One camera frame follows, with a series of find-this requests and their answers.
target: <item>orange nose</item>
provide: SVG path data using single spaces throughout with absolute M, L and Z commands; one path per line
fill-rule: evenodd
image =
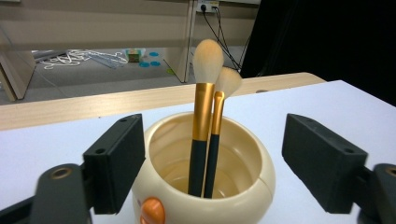
M 141 207 L 140 224 L 164 224 L 165 210 L 157 198 L 146 199 Z

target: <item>black brush handle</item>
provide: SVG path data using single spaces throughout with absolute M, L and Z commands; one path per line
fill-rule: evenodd
M 201 197 L 205 175 L 206 141 L 192 139 L 189 173 L 189 194 Z
M 209 152 L 207 154 L 206 164 L 204 198 L 212 198 L 213 187 L 215 185 L 216 166 L 218 163 L 219 140 L 219 134 L 210 135 Z

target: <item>makeup brush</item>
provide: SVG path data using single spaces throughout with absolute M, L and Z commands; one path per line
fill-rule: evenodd
M 210 134 L 209 151 L 207 154 L 204 198 L 212 198 L 215 184 L 216 166 L 218 162 L 219 139 L 224 101 L 242 84 L 241 76 L 233 69 L 223 67 L 215 84 L 214 111 Z
M 206 39 L 198 44 L 192 59 L 196 88 L 188 191 L 190 195 L 197 197 L 201 197 L 204 183 L 206 147 L 215 82 L 223 64 L 222 50 L 216 41 Z

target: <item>brush bristles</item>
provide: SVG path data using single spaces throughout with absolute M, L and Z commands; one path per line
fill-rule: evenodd
M 212 39 L 203 40 L 197 46 L 192 59 L 195 81 L 215 83 L 223 64 L 224 56 L 221 46 Z
M 242 85 L 242 78 L 235 70 L 222 67 L 215 84 L 215 91 L 223 91 L 224 97 L 231 96 Z

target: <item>gray floor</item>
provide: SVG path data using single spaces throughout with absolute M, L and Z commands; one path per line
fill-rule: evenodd
M 230 47 L 236 61 L 241 60 L 243 47 Z M 122 49 L 96 50 L 104 53 L 122 52 Z M 151 52 L 158 53 L 155 58 Z M 172 74 L 170 67 L 162 58 L 163 49 L 146 49 L 146 59 L 159 62 L 159 66 L 141 67 L 138 63 L 126 63 L 121 67 L 111 68 L 108 65 L 87 60 L 76 66 L 54 66 L 45 69 L 46 64 L 36 65 L 25 97 L 10 102 L 4 89 L 0 89 L 0 105 L 22 104 L 47 101 L 69 97 L 104 94 L 122 91 L 137 91 L 160 87 L 194 84 L 192 65 L 189 82 L 183 83 Z M 225 66 L 233 67 L 231 60 L 225 56 Z

